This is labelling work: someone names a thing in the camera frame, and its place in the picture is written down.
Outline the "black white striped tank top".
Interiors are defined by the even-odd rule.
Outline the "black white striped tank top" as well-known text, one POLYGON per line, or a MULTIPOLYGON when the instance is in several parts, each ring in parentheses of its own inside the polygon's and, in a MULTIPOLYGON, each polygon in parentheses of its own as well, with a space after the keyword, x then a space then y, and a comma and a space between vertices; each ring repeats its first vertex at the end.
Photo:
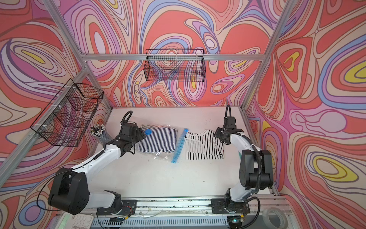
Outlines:
POLYGON ((214 136, 213 130, 202 133, 188 132, 185 137, 185 155, 187 160, 224 159, 224 144, 214 136))

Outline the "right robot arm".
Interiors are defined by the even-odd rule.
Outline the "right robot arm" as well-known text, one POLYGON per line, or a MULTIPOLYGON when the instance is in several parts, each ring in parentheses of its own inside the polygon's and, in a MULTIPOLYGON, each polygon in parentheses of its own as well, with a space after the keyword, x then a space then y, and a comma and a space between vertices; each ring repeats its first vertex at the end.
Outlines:
POLYGON ((237 128, 230 105, 226 106, 224 124, 216 129, 214 136, 225 145, 234 145, 240 153, 239 182, 225 193, 219 207, 229 214, 249 212, 248 202, 260 190, 271 188, 274 184, 272 155, 262 150, 237 128))

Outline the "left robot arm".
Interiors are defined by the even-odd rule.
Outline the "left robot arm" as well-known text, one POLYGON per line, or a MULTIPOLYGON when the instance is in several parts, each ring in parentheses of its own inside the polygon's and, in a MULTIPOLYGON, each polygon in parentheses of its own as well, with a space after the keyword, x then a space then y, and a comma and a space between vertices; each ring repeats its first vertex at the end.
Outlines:
POLYGON ((48 197, 49 211, 62 210, 77 215, 84 209, 98 209, 110 215, 118 215, 124 205, 121 195, 115 191, 90 192, 89 182, 113 161, 127 153, 135 154, 135 145, 146 138, 137 123, 130 121, 133 112, 128 111, 118 135, 104 144, 102 150, 72 168, 61 168, 46 183, 52 183, 48 197))

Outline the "clear vacuum bag blue zipper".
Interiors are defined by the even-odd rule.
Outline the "clear vacuum bag blue zipper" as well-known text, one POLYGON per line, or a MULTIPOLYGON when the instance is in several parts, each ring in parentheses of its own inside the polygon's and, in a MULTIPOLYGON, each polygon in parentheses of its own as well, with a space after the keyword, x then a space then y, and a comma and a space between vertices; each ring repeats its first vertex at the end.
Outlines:
POLYGON ((146 138, 137 143, 139 152, 155 159, 169 160, 173 164, 177 163, 184 148, 185 137, 189 132, 187 128, 143 124, 141 129, 146 138))

